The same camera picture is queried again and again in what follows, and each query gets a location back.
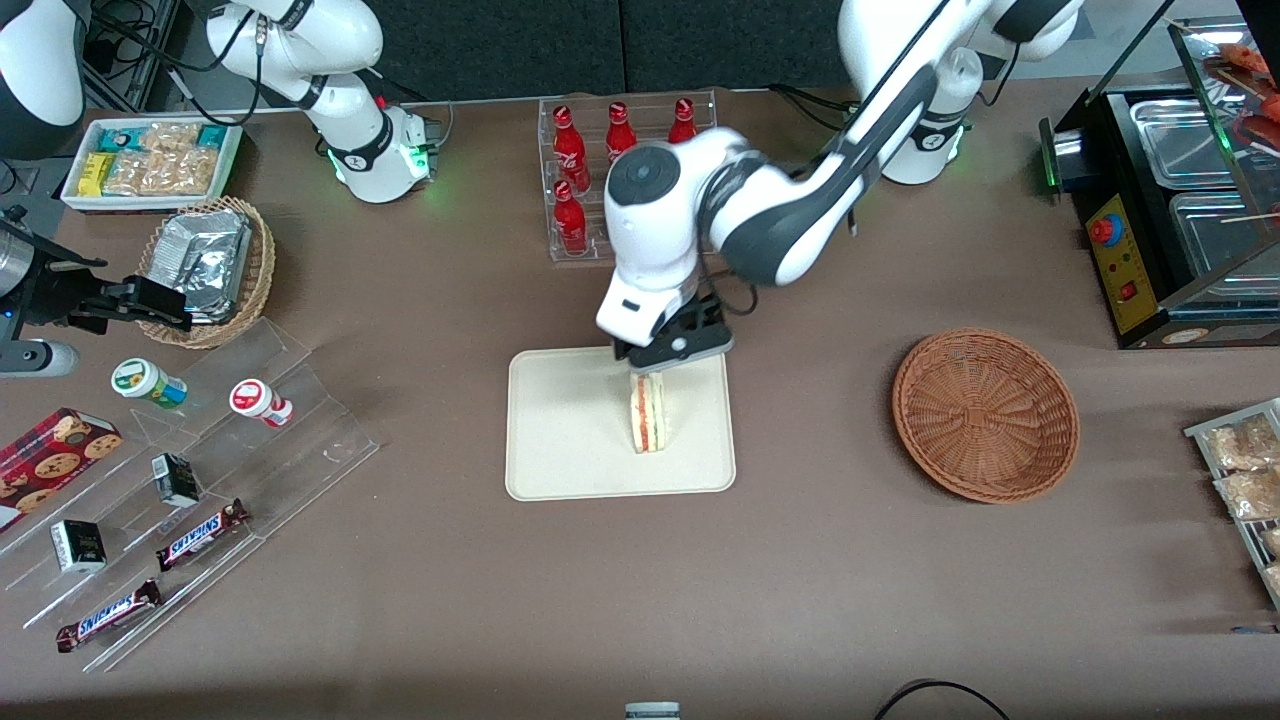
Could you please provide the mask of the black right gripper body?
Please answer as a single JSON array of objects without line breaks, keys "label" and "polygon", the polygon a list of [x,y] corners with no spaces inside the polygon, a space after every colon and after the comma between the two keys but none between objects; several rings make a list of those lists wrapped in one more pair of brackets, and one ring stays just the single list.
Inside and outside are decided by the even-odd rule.
[{"label": "black right gripper body", "polygon": [[22,242],[31,251],[28,269],[20,282],[20,324],[76,327],[76,309],[120,310],[113,296],[114,283],[97,278],[93,269],[105,268],[101,258],[83,258],[58,243]]}]

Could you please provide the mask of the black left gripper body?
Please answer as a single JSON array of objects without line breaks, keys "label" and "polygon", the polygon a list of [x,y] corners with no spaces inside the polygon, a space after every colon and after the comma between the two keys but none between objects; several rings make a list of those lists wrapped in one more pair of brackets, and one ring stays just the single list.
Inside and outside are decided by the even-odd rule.
[{"label": "black left gripper body", "polygon": [[695,296],[662,324],[648,346],[613,340],[616,361],[632,372],[664,372],[730,351],[730,325],[719,295]]}]

